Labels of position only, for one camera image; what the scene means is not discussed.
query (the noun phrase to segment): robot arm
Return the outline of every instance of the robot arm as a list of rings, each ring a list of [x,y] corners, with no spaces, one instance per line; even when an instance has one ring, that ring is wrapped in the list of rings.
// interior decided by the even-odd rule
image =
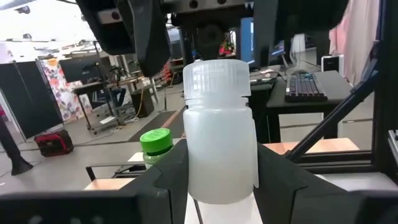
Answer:
[[[343,17],[348,0],[76,0],[101,47],[111,55],[137,54],[151,77],[170,57],[167,14],[172,24],[196,36],[204,59],[216,59],[224,32],[254,20],[254,58],[268,64],[270,46],[285,36],[329,30]]]

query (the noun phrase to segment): concrete floor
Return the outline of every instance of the concrete floor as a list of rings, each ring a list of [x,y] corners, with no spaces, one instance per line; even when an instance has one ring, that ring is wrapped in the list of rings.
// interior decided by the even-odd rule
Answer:
[[[314,52],[301,54],[301,60],[315,63]],[[309,72],[319,68],[301,61],[297,68],[304,68]],[[169,111],[178,110],[184,106],[184,100],[180,96],[182,85],[167,89],[167,108]],[[90,134],[86,129],[84,119],[65,125],[74,144],[86,144],[76,147],[69,155],[44,158],[39,151],[22,151],[22,156],[35,167],[15,177],[10,175],[11,163],[5,153],[0,153],[0,194],[8,192],[25,192],[38,190],[81,190],[89,183],[85,167],[101,162],[124,162],[134,153],[141,151],[138,142],[122,144],[103,144],[89,146],[89,144],[127,141],[138,130],[158,115],[158,111],[164,109],[164,92],[159,92],[159,104],[155,104],[155,110],[147,118],[142,118],[126,127],[111,133],[103,131],[98,135]],[[360,149],[371,148],[371,121],[359,121],[373,116],[373,96],[370,96],[353,110],[343,121],[343,137],[350,138]],[[97,119],[95,114],[90,119]],[[320,122],[320,114],[288,114],[280,116],[281,135],[283,142],[299,141],[309,133],[314,125]],[[34,142],[19,145],[21,150],[34,149]],[[96,169],[98,177],[109,177],[116,167]]]

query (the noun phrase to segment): black partition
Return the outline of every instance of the black partition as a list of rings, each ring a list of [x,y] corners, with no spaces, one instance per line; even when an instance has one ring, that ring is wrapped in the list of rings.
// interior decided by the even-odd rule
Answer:
[[[25,138],[62,124],[53,93],[36,62],[1,64],[0,89]]]

